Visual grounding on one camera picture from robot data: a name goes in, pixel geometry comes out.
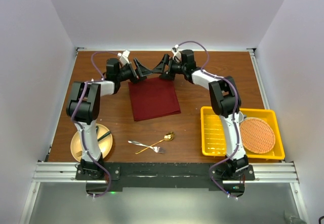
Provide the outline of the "dark red cloth napkin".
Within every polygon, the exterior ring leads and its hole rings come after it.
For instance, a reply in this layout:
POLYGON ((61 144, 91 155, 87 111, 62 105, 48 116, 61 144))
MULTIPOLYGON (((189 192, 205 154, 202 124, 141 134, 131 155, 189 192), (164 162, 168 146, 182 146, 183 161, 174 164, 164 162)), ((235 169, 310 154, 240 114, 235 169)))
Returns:
POLYGON ((173 81, 156 77, 136 84, 129 82, 128 86, 136 122, 181 112, 173 81))

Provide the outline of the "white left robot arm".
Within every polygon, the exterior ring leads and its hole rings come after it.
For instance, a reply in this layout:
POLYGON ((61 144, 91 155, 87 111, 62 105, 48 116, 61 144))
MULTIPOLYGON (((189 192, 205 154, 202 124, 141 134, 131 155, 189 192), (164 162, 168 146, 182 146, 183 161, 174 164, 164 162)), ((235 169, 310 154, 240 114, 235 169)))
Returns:
POLYGON ((143 81, 153 71, 134 59, 122 64, 117 58, 106 62, 106 73, 100 80, 74 82, 67 103, 66 113, 77 128, 82 146, 80 171, 92 179, 101 179, 108 174, 104 167, 103 154, 99 148, 96 121, 100 111, 101 97, 116 94, 123 81, 143 81))

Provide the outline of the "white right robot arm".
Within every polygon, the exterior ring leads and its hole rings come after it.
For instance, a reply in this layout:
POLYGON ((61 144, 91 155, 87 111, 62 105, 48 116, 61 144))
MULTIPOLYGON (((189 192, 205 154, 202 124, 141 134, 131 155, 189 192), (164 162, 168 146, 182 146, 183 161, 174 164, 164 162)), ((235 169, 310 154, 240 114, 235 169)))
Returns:
POLYGON ((239 129, 241 99, 233 77, 218 76, 198 67, 192 50, 176 50, 173 57, 164 55, 152 71, 165 80, 173 80, 175 75, 181 74, 185 80, 209 91, 211 106, 221 120, 226 142, 226 158, 212 169, 223 168, 232 180, 242 176, 249 162, 239 129))

